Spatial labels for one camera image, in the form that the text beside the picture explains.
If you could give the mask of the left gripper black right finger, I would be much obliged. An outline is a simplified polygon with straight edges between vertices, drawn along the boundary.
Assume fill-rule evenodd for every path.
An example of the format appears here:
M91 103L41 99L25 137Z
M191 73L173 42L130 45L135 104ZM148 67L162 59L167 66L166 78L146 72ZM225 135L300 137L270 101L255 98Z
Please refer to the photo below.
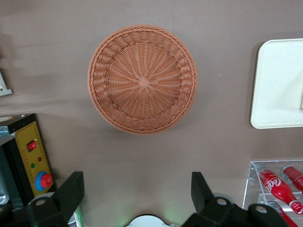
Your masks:
M191 176L191 198L196 209L184 227L244 227L241 208L223 196L214 196L201 172Z

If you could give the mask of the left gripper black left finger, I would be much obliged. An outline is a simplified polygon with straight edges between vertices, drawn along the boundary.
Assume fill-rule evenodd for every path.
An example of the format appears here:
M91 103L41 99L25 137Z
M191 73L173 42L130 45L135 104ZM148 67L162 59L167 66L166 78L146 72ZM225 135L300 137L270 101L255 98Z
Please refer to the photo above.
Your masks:
M83 172L73 172L51 196L38 196L28 204L30 226L67 227L84 194Z

